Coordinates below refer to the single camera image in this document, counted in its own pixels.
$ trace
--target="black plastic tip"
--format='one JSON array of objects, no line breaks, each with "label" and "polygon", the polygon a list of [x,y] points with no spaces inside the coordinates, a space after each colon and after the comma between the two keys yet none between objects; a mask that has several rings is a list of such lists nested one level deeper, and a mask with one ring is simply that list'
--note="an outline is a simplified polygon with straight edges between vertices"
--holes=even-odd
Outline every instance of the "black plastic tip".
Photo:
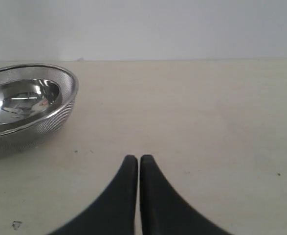
[{"label": "black plastic tip", "polygon": [[50,235],[134,235],[137,181],[137,158],[128,155],[95,202]]},{"label": "black plastic tip", "polygon": [[175,191],[152,155],[141,158],[140,210],[143,235],[230,235]]}]

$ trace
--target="mesh strainer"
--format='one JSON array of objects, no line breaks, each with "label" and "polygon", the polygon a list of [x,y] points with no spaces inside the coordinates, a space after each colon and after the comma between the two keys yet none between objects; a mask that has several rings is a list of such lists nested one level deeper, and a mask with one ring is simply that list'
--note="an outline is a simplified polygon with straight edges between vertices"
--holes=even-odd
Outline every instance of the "mesh strainer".
[{"label": "mesh strainer", "polygon": [[0,132],[0,154],[24,151],[37,146],[53,136],[67,121],[78,92],[78,81],[72,72],[47,64],[24,64],[0,68],[0,85],[17,80],[38,78],[58,84],[62,103],[44,117]]}]

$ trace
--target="metal mesh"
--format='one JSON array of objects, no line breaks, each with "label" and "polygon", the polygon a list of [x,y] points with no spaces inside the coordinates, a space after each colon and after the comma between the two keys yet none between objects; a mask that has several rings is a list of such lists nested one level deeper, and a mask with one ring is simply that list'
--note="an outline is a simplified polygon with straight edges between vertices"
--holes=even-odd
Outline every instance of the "metal mesh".
[{"label": "metal mesh", "polygon": [[[34,78],[44,78],[56,82],[60,87],[63,102],[71,99],[75,80],[63,70],[49,67],[23,67],[0,72],[0,84]],[[74,102],[73,99],[61,111],[48,119],[17,132],[0,136],[0,155],[27,150],[51,138],[67,121]]]}]

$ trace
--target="stainless steel bowl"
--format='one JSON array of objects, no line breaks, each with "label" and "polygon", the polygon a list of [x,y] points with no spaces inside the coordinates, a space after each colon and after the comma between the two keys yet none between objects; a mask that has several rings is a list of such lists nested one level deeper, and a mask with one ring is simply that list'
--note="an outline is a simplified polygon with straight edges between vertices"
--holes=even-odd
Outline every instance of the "stainless steel bowl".
[{"label": "stainless steel bowl", "polygon": [[23,151],[53,136],[67,121],[78,92],[70,71],[25,64],[0,69],[0,153]]}]

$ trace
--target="tabletop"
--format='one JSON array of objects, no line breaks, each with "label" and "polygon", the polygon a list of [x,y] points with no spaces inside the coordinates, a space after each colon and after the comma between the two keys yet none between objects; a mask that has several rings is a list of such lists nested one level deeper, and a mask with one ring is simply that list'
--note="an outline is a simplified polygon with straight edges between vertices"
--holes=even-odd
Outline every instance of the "tabletop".
[{"label": "tabletop", "polygon": [[62,226],[127,154],[153,154],[229,232],[287,235],[287,60],[49,63],[77,75],[76,104],[49,142],[0,158],[1,235]]}]

